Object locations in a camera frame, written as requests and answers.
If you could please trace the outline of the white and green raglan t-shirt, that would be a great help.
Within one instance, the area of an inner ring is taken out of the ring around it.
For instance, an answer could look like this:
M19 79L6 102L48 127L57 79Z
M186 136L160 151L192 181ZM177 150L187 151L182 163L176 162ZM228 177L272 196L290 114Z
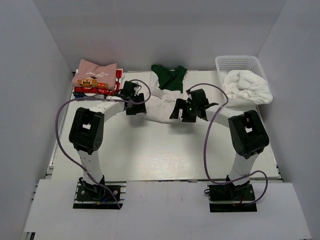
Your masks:
M151 66L149 78L150 93L146 95L149 100L145 103L147 121L161 124L175 124L177 119L170 119L176 105L176 100L183 97L184 77L187 69L177 66L168 69L160 64Z

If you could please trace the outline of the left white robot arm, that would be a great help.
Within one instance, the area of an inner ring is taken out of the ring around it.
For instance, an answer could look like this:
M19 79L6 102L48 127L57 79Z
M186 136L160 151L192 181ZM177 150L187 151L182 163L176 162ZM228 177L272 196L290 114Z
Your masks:
M69 142L84 167L82 182L90 185L88 193L99 200L105 196L104 175L100 168L98 150L104 139L104 124L113 116L125 111L127 115L146 113L145 96L137 80L126 81L115 95L105 98L91 108L79 107L72 122Z

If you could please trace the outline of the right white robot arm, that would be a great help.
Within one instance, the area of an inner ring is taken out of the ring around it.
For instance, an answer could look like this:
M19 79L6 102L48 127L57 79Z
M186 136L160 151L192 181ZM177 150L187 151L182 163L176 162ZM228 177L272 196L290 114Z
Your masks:
M249 184L253 165L270 143L268 134L256 110L239 111L226 108L227 102L209 102L203 89L188 91L188 99L178 98L169 118L195 123L197 118L209 122L203 145L203 165L208 180L215 185L227 185L226 195L236 200ZM208 139L213 123L229 129L235 157L231 171L224 182L214 181L208 171Z

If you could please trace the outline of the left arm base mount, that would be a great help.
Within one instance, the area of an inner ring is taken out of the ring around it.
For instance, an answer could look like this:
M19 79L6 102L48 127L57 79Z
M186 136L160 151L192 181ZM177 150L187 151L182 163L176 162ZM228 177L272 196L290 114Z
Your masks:
M73 209L87 210L120 210L126 197L126 182L105 182L105 185L112 191L119 206L107 190L102 193L94 193L87 190L80 182L77 183Z

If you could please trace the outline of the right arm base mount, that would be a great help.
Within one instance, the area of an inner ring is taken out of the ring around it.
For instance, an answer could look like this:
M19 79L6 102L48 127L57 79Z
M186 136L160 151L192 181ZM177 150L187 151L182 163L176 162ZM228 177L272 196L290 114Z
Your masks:
M208 185L204 194L209 198L211 213L253 213L257 212L253 186L234 191L227 185Z

